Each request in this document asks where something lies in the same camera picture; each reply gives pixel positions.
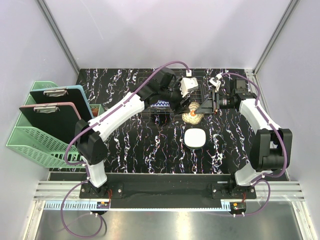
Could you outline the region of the yellow floral scalloped bowl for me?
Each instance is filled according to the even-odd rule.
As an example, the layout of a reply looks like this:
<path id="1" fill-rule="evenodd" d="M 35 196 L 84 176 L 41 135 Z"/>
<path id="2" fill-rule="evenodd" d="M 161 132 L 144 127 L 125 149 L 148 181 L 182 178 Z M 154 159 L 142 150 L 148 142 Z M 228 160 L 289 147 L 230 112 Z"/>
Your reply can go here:
<path id="1" fill-rule="evenodd" d="M 198 102 L 191 102 L 190 105 L 188 106 L 188 111 L 184 112 L 182 114 L 182 120 L 185 123 L 192 124 L 192 125 L 197 125 L 200 123 L 202 118 L 204 117 L 204 114 L 202 113 L 196 113 L 196 110 L 200 104 Z"/>

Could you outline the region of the blue white zigzag bowl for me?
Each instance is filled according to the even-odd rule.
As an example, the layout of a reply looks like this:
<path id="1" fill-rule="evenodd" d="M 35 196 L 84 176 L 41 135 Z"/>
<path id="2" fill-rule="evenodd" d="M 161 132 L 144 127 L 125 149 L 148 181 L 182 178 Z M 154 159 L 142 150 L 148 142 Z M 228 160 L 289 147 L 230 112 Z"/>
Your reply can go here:
<path id="1" fill-rule="evenodd" d="M 170 103 L 165 100 L 158 100 L 156 103 L 150 105 L 154 109 L 167 109 L 170 108 Z"/>

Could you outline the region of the white bowl dark blue outside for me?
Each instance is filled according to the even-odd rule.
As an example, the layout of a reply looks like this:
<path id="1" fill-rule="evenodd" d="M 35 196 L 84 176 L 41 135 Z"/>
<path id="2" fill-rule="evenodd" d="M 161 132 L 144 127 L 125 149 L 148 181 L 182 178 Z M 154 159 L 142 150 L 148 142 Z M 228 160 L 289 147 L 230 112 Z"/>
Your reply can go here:
<path id="1" fill-rule="evenodd" d="M 202 148 L 207 141 L 206 133 L 200 128 L 190 128 L 184 133 L 183 142 L 192 150 Z"/>

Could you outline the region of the red patterned bowl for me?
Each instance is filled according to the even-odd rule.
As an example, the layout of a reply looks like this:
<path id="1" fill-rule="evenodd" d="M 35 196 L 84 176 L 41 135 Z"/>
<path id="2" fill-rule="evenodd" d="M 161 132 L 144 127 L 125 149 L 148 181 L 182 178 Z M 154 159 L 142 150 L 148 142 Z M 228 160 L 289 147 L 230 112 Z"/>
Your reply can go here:
<path id="1" fill-rule="evenodd" d="M 91 109 L 92 115 L 94 117 L 97 117 L 99 115 L 99 109 L 100 108 L 98 106 L 91 107 L 90 109 Z"/>

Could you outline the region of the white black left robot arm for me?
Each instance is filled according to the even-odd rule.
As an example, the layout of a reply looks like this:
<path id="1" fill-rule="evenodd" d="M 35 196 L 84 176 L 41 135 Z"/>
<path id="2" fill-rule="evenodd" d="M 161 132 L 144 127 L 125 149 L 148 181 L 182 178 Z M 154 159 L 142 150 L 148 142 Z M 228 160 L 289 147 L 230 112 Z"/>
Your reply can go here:
<path id="1" fill-rule="evenodd" d="M 77 122 L 73 142 L 86 168 L 90 192 L 95 197 L 103 198 L 108 193 L 104 160 L 108 150 L 105 141 L 110 134 L 158 101 L 168 102 L 175 114 L 182 114 L 190 104 L 190 93 L 197 88 L 198 81 L 190 71 L 178 78 L 171 69 L 161 67 L 134 85 L 123 99 L 100 116 Z"/>

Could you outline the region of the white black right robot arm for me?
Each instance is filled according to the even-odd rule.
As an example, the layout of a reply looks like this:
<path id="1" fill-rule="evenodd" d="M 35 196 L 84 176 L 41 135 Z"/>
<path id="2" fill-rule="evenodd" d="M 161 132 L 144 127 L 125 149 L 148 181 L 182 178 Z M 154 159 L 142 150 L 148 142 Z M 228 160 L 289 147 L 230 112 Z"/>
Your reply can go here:
<path id="1" fill-rule="evenodd" d="M 220 92 L 222 75 L 209 82 L 212 93 L 195 111 L 197 114 L 216 114 L 222 109 L 235 109 L 244 116 L 254 131 L 254 140 L 249 152 L 249 162 L 231 174 L 226 186 L 221 188 L 232 198 L 239 198 L 264 177 L 279 178 L 290 164 L 293 134 L 290 129 L 276 124 L 262 108 L 260 93 L 249 92 L 248 79 L 240 76 L 231 80 L 230 92 Z"/>

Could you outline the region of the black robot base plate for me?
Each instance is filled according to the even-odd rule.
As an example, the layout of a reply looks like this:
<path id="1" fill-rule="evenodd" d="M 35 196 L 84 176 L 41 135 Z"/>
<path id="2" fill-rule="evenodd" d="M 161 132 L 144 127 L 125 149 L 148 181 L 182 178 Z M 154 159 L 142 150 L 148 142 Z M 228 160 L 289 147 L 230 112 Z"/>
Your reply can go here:
<path id="1" fill-rule="evenodd" d="M 252 186 L 232 188 L 227 181 L 108 181 L 99 189 L 89 183 L 80 187 L 81 199 L 125 199 L 138 196 L 199 196 L 215 200 L 253 200 L 257 197 Z"/>

